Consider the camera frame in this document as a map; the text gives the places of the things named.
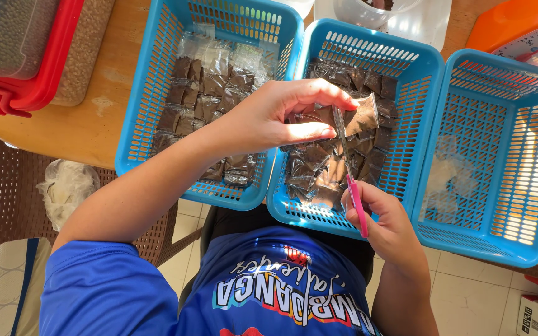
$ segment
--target plastic container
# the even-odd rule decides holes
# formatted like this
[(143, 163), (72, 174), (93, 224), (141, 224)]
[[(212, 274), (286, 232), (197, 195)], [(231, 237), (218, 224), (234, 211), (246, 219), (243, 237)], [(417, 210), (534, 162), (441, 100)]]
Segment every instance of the plastic container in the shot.
[(84, 100), (114, 3), (115, 0), (84, 0), (52, 104), (76, 106)]
[(369, 6), (363, 0), (333, 0), (335, 17), (343, 22), (377, 29), (398, 14), (407, 12), (422, 0), (393, 0), (391, 11)]
[(59, 0), (0, 0), (0, 77), (36, 75)]
[[(192, 31), (193, 21), (214, 23), (218, 39), (253, 45), (260, 39), (280, 43), (276, 77), (294, 77), (304, 23), (291, 7), (263, 0), (153, 0), (116, 153), (119, 175), (143, 163), (149, 155), (177, 46), (182, 34)], [(259, 155), (254, 181), (248, 188), (196, 182), (182, 198), (235, 210), (257, 207), (267, 194), (275, 151)]]
[(60, 0), (41, 67), (29, 80), (0, 77), (0, 115), (30, 117), (56, 94), (84, 0)]
[[(419, 221), (441, 135), (474, 166), (451, 224)], [(516, 267), (538, 264), (538, 67), (472, 49), (447, 61), (411, 221), (425, 246)]]
[[(398, 79), (399, 118), (378, 187), (399, 198), (406, 211), (412, 213), (444, 74), (442, 56), (423, 43), (321, 19), (304, 34), (295, 79), (305, 77), (309, 61), (315, 57), (372, 68)], [(287, 159), (288, 155), (278, 150), (267, 192), (267, 208), (273, 217), (287, 224), (362, 240), (344, 214), (290, 200), (283, 183)]]
[(288, 5), (296, 10), (303, 19), (309, 16), (310, 9), (313, 7), (314, 0), (274, 0), (280, 4)]

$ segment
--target person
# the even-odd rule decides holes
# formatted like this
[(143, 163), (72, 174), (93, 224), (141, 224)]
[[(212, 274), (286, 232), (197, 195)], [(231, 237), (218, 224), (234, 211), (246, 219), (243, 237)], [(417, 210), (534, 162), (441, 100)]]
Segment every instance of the person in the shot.
[[(408, 216), (398, 199), (363, 182), (361, 198), (378, 222), (357, 213), (348, 193), (342, 205), (352, 224), (366, 217), (370, 244), (325, 233), (316, 239), (317, 231), (279, 224), (263, 207), (220, 209), (179, 312), (174, 290), (130, 244), (222, 158), (334, 138), (327, 124), (284, 123), (316, 103), (358, 106), (324, 80), (267, 82), (87, 198), (47, 262), (41, 336), (437, 335), (427, 259)], [(370, 314), (365, 276), (373, 249), (385, 264)]]

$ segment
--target red container lid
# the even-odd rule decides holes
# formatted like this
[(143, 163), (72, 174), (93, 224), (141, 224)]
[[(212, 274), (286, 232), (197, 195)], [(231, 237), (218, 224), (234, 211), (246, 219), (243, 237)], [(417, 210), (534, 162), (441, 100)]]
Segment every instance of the red container lid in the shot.
[(64, 71), (84, 0), (60, 0), (39, 73), (30, 80), (0, 77), (0, 115), (30, 118), (51, 102)]

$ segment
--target wicker chair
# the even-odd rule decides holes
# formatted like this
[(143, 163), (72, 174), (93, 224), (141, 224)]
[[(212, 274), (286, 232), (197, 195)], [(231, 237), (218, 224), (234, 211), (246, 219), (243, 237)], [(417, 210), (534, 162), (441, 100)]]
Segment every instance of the wicker chair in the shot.
[[(45, 213), (35, 185), (45, 178), (45, 168), (55, 158), (15, 149), (0, 141), (0, 244), (45, 237), (53, 244), (57, 232)], [(117, 178), (113, 170), (95, 168), (101, 186)], [(140, 256), (158, 267), (200, 237), (200, 230), (172, 243), (177, 203), (142, 235), (134, 245)]]

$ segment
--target fingernail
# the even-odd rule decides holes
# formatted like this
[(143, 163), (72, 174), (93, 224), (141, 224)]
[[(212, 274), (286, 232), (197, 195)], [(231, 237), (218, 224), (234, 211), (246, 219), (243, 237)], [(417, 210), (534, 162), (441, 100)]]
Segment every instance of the fingernail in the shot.
[(330, 128), (324, 130), (321, 133), (321, 138), (322, 139), (333, 139), (333, 138), (335, 138), (335, 136), (337, 136), (337, 133), (335, 133), (335, 130), (330, 129)]

